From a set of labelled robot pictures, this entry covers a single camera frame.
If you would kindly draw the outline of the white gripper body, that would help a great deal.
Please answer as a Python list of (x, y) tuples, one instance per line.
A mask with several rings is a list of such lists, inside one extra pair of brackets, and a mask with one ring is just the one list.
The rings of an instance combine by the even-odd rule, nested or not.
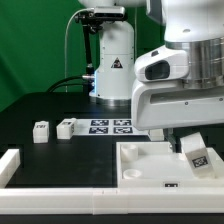
[(132, 124), (139, 130), (224, 122), (224, 49), (162, 46), (135, 62)]

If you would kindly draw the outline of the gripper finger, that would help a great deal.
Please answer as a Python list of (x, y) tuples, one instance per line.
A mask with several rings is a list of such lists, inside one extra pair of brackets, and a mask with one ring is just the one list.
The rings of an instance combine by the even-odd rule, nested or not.
[(172, 151), (177, 152), (177, 150), (176, 150), (176, 138), (173, 134), (173, 129), (172, 128), (167, 129), (167, 140), (170, 142)]

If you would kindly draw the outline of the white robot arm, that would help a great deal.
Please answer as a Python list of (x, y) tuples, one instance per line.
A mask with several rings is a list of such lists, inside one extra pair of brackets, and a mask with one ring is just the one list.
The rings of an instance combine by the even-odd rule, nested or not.
[(139, 130), (224, 123), (224, 0), (143, 0), (131, 117)]

